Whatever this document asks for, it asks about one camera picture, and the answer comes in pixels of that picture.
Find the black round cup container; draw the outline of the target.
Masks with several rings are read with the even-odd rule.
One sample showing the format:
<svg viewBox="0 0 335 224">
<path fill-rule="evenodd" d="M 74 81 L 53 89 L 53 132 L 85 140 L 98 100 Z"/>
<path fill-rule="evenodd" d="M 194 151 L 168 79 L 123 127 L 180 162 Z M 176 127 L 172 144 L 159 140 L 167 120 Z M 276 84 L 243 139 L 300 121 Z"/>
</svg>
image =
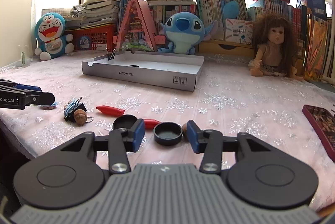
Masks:
<svg viewBox="0 0 335 224">
<path fill-rule="evenodd" d="M 183 130 L 174 122 L 162 122 L 154 127 L 153 133 L 156 143 L 162 146 L 174 146 L 181 141 Z"/>
</svg>

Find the small black cup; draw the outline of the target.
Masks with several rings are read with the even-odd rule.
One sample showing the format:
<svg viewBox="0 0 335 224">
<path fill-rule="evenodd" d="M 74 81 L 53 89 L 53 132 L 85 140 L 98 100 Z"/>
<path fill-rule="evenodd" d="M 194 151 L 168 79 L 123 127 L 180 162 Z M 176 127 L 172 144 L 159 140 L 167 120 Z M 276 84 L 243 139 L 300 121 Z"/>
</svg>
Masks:
<svg viewBox="0 0 335 224">
<path fill-rule="evenodd" d="M 54 102 L 52 105 L 39 105 L 41 109 L 55 109 L 58 105 L 58 102 Z"/>
</svg>

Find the stack of papers and books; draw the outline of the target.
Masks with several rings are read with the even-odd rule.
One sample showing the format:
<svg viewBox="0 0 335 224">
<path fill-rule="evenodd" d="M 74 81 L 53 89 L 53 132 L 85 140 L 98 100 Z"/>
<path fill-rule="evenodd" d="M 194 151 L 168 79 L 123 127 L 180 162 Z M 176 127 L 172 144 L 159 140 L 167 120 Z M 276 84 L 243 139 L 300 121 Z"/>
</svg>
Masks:
<svg viewBox="0 0 335 224">
<path fill-rule="evenodd" d="M 88 0 L 82 5 L 73 6 L 69 15 L 65 15 L 68 30 L 116 23 L 124 0 Z"/>
</svg>

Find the blue hair clip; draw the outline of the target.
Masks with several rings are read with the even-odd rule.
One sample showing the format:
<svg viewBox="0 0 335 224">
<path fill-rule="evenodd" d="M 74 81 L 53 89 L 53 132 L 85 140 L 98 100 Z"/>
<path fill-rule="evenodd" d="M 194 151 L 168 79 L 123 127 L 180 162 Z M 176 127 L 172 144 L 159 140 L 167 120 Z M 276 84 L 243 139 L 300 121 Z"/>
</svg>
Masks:
<svg viewBox="0 0 335 224">
<path fill-rule="evenodd" d="M 68 102 L 68 104 L 64 106 L 64 116 L 68 116 L 68 114 L 75 110 L 80 105 L 81 100 L 82 97 Z"/>
</svg>

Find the red crayon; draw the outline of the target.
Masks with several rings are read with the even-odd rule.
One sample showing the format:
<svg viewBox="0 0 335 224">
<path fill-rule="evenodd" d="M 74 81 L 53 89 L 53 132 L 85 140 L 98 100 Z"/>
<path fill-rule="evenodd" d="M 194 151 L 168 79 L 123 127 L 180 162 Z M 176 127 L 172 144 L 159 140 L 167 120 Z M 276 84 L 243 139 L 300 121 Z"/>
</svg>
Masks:
<svg viewBox="0 0 335 224">
<path fill-rule="evenodd" d="M 124 109 L 111 107 L 111 106 L 97 106 L 96 109 L 102 114 L 112 117 L 120 117 L 125 113 Z"/>
<path fill-rule="evenodd" d="M 155 119 L 144 119 L 145 130 L 153 130 L 161 122 Z"/>
</svg>

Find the black binder clip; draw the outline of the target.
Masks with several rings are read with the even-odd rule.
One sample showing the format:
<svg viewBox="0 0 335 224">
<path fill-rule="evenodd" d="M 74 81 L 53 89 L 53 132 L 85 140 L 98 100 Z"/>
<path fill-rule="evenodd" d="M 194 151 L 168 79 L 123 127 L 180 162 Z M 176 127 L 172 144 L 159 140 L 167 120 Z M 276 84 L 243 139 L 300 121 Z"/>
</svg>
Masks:
<svg viewBox="0 0 335 224">
<path fill-rule="evenodd" d="M 113 49 L 111 52 L 108 50 L 107 51 L 107 60 L 113 60 L 115 58 L 116 55 L 116 49 Z"/>
<path fill-rule="evenodd" d="M 86 107 L 84 106 L 84 104 L 82 102 L 78 103 L 78 102 L 72 101 L 72 102 L 68 103 L 64 108 L 64 119 L 65 119 L 65 121 L 75 122 L 74 112 L 76 110 L 87 111 Z"/>
</svg>

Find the brown acorn nut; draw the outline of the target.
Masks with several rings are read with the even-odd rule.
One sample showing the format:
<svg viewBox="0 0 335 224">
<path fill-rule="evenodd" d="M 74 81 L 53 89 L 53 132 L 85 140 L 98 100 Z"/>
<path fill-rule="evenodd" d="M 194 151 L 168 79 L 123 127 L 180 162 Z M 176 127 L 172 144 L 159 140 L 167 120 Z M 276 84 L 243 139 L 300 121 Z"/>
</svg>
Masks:
<svg viewBox="0 0 335 224">
<path fill-rule="evenodd" d="M 186 141 L 188 141 L 188 137 L 187 137 L 187 124 L 183 124 L 182 125 L 182 131 L 183 131 L 183 137 Z"/>
<path fill-rule="evenodd" d="M 76 124 L 80 126 L 88 124 L 94 119 L 93 116 L 88 116 L 86 111 L 82 109 L 77 109 L 76 111 L 74 111 L 73 117 Z"/>
</svg>

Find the pink triangular toy house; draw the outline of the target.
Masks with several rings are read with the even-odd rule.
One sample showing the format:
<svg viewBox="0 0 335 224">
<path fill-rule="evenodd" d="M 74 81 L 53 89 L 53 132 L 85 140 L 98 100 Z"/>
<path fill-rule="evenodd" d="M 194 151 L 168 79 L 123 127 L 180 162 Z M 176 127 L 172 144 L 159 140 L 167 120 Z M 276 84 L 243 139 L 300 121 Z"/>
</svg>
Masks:
<svg viewBox="0 0 335 224">
<path fill-rule="evenodd" d="M 113 43 L 117 52 L 156 52 L 165 45 L 166 37 L 158 33 L 147 1 L 128 1 Z"/>
</svg>

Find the red plastic crate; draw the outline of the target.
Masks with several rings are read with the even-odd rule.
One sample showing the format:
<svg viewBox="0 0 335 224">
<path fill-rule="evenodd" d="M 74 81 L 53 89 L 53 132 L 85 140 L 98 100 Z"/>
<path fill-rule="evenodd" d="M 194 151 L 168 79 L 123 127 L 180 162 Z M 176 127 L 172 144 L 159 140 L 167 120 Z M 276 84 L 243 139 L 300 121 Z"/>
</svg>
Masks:
<svg viewBox="0 0 335 224">
<path fill-rule="evenodd" d="M 116 34 L 116 25 L 106 24 L 102 26 L 66 30 L 65 35 L 72 34 L 74 50 L 97 50 L 112 52 L 115 48 L 113 37 Z"/>
</svg>

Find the brown-haired doll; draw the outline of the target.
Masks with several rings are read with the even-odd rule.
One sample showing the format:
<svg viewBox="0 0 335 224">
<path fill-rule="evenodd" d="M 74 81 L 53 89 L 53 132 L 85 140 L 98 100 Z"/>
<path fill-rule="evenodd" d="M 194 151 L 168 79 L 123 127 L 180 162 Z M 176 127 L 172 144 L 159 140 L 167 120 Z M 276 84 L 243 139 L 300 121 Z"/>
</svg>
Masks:
<svg viewBox="0 0 335 224">
<path fill-rule="evenodd" d="M 302 81 L 296 69 L 298 46 L 291 23 L 277 14 L 265 14 L 253 25 L 254 58 L 248 67 L 251 76 L 289 77 Z"/>
</svg>

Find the Stitch plush toy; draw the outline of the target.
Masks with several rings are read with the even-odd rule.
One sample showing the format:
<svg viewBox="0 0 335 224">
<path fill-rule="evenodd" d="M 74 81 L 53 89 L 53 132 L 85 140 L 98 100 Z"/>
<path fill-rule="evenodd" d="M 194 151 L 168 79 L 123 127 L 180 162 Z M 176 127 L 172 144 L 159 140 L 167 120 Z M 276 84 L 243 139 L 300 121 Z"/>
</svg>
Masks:
<svg viewBox="0 0 335 224">
<path fill-rule="evenodd" d="M 160 34 L 164 35 L 169 43 L 167 48 L 158 48 L 157 52 L 193 55 L 196 52 L 195 46 L 210 40 L 216 34 L 218 25 L 218 21 L 214 20 L 206 27 L 195 14 L 176 13 L 165 24 L 160 23 Z"/>
</svg>

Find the Doraemon plush toy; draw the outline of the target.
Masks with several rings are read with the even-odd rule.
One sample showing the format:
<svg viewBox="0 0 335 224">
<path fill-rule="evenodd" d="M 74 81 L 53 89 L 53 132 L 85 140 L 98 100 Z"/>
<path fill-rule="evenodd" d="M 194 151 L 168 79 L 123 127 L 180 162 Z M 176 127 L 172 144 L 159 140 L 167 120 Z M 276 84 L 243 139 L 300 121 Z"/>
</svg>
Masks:
<svg viewBox="0 0 335 224">
<path fill-rule="evenodd" d="M 46 13 L 36 23 L 35 37 L 38 47 L 35 54 L 48 61 L 74 51 L 73 35 L 64 35 L 65 19 L 58 13 Z"/>
</svg>

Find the smartphone in red case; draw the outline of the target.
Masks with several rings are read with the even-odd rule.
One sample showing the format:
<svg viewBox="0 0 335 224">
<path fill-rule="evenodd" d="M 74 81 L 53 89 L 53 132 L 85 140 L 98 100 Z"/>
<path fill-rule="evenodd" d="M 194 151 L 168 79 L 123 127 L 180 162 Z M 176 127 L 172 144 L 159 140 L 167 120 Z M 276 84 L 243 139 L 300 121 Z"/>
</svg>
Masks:
<svg viewBox="0 0 335 224">
<path fill-rule="evenodd" d="M 302 112 L 321 140 L 328 157 L 334 162 L 334 115 L 325 108 L 311 105 L 304 105 Z"/>
</svg>

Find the black round cap lid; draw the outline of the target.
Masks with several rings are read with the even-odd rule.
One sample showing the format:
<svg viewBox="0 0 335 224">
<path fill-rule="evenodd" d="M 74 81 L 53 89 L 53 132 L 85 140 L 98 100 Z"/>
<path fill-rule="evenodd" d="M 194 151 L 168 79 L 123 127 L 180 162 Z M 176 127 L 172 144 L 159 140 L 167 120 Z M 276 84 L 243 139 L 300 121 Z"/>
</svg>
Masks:
<svg viewBox="0 0 335 224">
<path fill-rule="evenodd" d="M 120 128 L 130 129 L 137 121 L 137 117 L 133 115 L 122 115 L 115 119 L 112 124 L 112 129 L 117 130 Z"/>
</svg>

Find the white stationery box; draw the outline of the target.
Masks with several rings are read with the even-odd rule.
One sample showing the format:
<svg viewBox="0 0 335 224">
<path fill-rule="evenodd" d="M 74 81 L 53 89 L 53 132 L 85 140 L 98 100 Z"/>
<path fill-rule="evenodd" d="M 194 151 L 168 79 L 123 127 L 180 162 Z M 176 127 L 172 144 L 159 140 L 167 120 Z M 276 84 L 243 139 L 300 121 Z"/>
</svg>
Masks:
<svg viewBox="0 0 335 224">
<path fill-rule="evenodd" d="M 253 22 L 238 19 L 225 20 L 225 41 L 251 45 Z"/>
</svg>

